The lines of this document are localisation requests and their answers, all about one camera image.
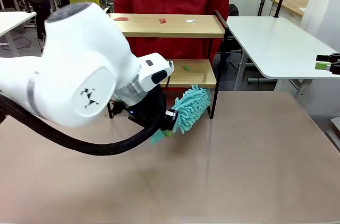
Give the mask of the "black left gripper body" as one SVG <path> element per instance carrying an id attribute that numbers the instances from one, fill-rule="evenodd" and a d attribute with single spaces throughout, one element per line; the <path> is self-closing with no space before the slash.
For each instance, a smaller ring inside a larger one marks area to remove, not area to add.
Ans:
<path id="1" fill-rule="evenodd" d="M 154 88 L 136 105 L 128 108 L 129 120 L 143 128 L 159 129 L 165 118 L 166 101 L 162 88 Z"/>

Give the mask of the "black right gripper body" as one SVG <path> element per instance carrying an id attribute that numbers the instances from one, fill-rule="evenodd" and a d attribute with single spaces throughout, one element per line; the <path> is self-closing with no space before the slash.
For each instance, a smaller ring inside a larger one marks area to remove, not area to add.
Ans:
<path id="1" fill-rule="evenodd" d="M 340 53 L 333 53 L 329 57 L 330 68 L 332 74 L 340 74 Z"/>

